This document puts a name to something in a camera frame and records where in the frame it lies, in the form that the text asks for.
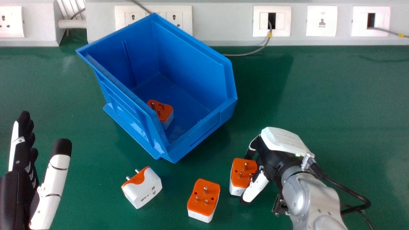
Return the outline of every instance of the blue storage container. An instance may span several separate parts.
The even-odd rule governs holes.
[[[176,163],[233,115],[230,60],[157,14],[77,53],[95,71],[105,112],[155,159]],[[149,99],[173,106],[167,130]]]

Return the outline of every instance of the green table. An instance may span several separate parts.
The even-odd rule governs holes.
[[[268,47],[231,58],[238,104],[232,119],[177,164],[154,160],[102,107],[91,68],[74,52],[86,44],[72,31],[56,48],[0,48],[0,172],[5,173],[11,127],[22,110],[35,123],[42,178],[57,138],[73,143],[62,201],[52,229],[292,229],[271,213],[270,183],[249,207],[229,195],[232,160],[266,126],[298,134],[326,172],[372,201],[376,229],[409,223],[409,47]],[[216,47],[244,52],[254,47]],[[134,169],[151,166],[163,190],[142,209],[121,185]],[[198,178],[221,185],[214,219],[187,216]],[[339,192],[341,201],[359,202]],[[349,229],[369,229],[357,213]]]

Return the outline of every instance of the orange and white plug adapter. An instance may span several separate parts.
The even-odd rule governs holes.
[[[230,171],[230,194],[233,196],[241,196],[247,186],[249,186],[256,171],[256,161],[235,158]]]
[[[219,195],[219,184],[198,179],[187,201],[187,214],[189,217],[209,223],[213,219]]]
[[[156,173],[149,167],[141,171],[135,170],[136,175],[126,177],[122,191],[131,204],[139,209],[154,198],[162,190],[162,182]]]
[[[146,104],[156,112],[156,115],[159,117],[159,121],[162,124],[162,128],[167,130],[173,121],[173,107],[153,99],[150,99]]]

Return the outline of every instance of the robotic arm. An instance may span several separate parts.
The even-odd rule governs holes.
[[[273,181],[279,194],[272,211],[276,216],[289,215],[294,230],[347,229],[337,192],[318,179],[325,174],[299,136],[267,127],[250,143],[244,158],[252,160],[256,152],[258,169],[241,194],[240,203],[250,204]]]
[[[34,123],[27,111],[14,122],[8,172],[0,178],[0,230],[50,228],[63,192],[72,144],[54,143],[42,185],[34,165],[38,151],[32,148]]]

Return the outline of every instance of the black port opening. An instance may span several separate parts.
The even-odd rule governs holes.
[[[276,29],[276,13],[268,13],[268,21],[271,22],[271,29]]]
[[[374,27],[375,27],[375,13],[369,13],[367,28],[374,28]]]

